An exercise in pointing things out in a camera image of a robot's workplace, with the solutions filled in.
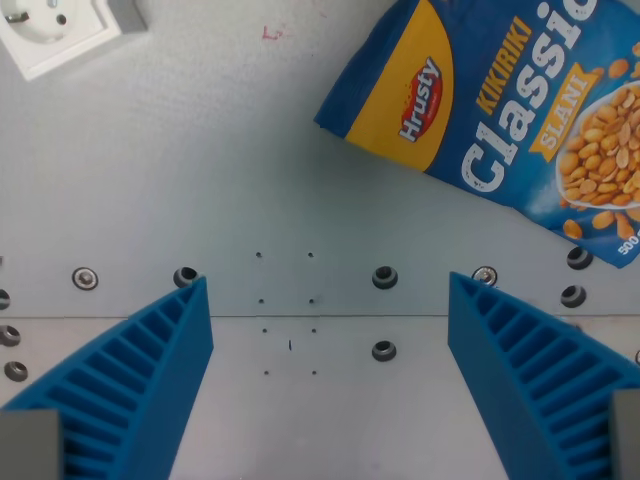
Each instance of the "peanut bag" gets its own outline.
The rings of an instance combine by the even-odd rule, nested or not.
[[[640,252],[640,17],[616,0],[398,0],[316,122],[616,267]]]

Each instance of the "peanut image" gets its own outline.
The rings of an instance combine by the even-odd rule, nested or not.
[[[620,78],[629,70],[629,62],[624,58],[616,60],[609,67],[610,78]]]
[[[593,228],[595,228],[596,230],[604,230],[605,228],[613,225],[613,222],[615,222],[615,220],[616,218],[613,215],[613,212],[605,211],[600,212],[595,217],[593,217],[591,223],[593,224]]]
[[[618,60],[609,74],[628,68],[626,60]],[[594,206],[639,202],[640,85],[619,88],[608,104],[586,116],[579,130],[566,140],[566,153],[557,160],[564,197]]]
[[[622,213],[616,213],[616,221],[618,222],[618,236],[622,240],[628,240],[635,235],[633,227],[629,223],[629,219]]]
[[[564,234],[569,238],[573,238],[574,240],[582,238],[582,228],[573,220],[564,222],[563,230]]]

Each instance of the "ribbed blue plastic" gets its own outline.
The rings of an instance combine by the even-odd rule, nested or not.
[[[575,327],[451,274],[449,347],[510,480],[611,478],[609,403],[640,370]]]
[[[201,279],[94,339],[3,409],[60,412],[66,480],[165,480],[212,350]]]

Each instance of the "socket hole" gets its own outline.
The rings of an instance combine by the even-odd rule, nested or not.
[[[6,290],[0,290],[0,310],[6,310],[11,305],[11,297]]]
[[[593,255],[582,247],[576,247],[567,255],[567,265],[573,270],[584,270],[593,262]]]
[[[380,290],[388,290],[396,286],[398,283],[398,272],[395,268],[389,266],[382,266],[376,268],[371,277],[373,284]]]
[[[567,287],[560,295],[560,303],[567,308],[577,308],[587,299],[587,291],[578,285]]]
[[[388,362],[390,360],[393,360],[396,357],[397,353],[398,351],[396,349],[396,346],[388,340],[377,342],[371,349],[373,358],[375,358],[379,362]]]
[[[200,275],[196,270],[191,267],[182,267],[174,272],[173,283],[178,288],[185,288],[193,284],[198,278],[200,278]]]
[[[20,362],[7,362],[4,366],[4,374],[14,382],[24,382],[29,376],[27,367]]]
[[[10,325],[0,327],[0,345],[15,347],[20,344],[20,332]]]

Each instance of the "gray gripper base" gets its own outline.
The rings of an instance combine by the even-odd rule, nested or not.
[[[609,436],[614,480],[640,479],[640,390],[616,390],[611,399]]]
[[[62,425],[57,411],[0,411],[0,478],[62,480]]]

